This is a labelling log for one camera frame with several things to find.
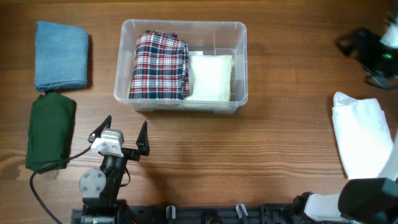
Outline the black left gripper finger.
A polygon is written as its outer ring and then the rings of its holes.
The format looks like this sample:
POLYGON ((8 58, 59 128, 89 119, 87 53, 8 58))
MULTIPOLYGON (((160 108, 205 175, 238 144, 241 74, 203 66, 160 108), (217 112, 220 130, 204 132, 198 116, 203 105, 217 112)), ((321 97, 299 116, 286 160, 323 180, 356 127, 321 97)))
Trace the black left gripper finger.
POLYGON ((106 119, 88 136, 88 142, 93 143, 96 138, 101 137, 101 133, 111 127, 112 116, 108 115, 106 119))
POLYGON ((142 156, 148 156, 150 153, 149 139, 147 134, 147 121, 142 124, 140 133, 136 140, 137 150, 142 156))

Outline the red navy plaid cloth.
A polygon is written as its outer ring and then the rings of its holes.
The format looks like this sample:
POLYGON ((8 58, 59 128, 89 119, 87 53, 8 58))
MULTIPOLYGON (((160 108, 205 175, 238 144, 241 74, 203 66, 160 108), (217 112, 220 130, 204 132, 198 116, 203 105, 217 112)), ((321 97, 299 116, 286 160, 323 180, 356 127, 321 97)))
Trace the red navy plaid cloth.
POLYGON ((175 32, 148 30, 136 40, 131 99, 182 100, 190 94, 188 44, 175 32))

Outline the cream cloth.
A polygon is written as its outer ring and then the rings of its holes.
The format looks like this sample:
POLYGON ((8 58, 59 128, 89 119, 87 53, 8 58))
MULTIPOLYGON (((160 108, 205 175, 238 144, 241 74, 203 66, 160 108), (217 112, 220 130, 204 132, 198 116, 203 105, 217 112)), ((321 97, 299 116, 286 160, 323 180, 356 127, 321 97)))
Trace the cream cloth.
POLYGON ((231 96, 231 55, 192 55, 188 76, 190 94, 177 105, 183 109, 228 110, 231 96))

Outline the white cloth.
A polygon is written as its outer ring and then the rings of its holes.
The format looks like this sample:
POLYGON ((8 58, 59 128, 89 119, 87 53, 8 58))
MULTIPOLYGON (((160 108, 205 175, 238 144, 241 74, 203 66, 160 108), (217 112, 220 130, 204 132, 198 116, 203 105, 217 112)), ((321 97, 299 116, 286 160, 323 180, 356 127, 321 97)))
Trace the white cloth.
POLYGON ((332 122, 340 159, 349 179, 376 178, 391 154, 393 141, 375 98, 333 96, 332 122))

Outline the clear plastic storage container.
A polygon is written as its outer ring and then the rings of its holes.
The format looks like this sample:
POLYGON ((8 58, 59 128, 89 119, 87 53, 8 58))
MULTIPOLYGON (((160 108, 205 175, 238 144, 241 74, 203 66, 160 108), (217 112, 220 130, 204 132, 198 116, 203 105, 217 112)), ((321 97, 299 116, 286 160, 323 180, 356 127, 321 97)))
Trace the clear plastic storage container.
POLYGON ((193 110, 234 113, 244 105, 248 92, 247 28, 238 21, 168 21, 128 19, 121 27, 113 95, 136 111, 193 110), (136 40, 147 30, 175 32, 188 44, 190 55, 230 55, 233 67, 228 101, 140 100, 129 97, 136 40))

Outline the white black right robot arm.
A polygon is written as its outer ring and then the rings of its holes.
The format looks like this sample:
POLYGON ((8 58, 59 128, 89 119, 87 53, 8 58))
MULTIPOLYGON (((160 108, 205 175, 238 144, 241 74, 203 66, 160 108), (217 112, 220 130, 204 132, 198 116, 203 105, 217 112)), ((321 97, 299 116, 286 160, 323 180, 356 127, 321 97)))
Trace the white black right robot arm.
MULTIPOLYGON (((365 28, 340 37, 336 44, 367 72, 364 82, 396 91, 397 26, 383 35, 365 28)), ((375 98, 357 100, 342 92, 333 96, 332 122, 348 183, 340 193, 305 192, 283 208, 289 223, 397 223, 397 139, 375 98)))

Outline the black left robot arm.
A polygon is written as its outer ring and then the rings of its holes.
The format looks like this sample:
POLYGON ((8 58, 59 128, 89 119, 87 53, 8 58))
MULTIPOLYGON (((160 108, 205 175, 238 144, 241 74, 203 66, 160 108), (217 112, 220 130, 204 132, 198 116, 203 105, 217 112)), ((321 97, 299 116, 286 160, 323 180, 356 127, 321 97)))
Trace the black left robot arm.
POLYGON ((103 156, 98 169, 83 173, 79 181, 83 210, 81 223, 137 223, 138 218, 127 201, 118 199, 123 176, 129 175, 128 161, 138 162, 150 153, 147 122, 143 122, 136 140, 136 148, 123 147, 123 132, 111 128, 108 116, 88 137, 89 150, 103 156))

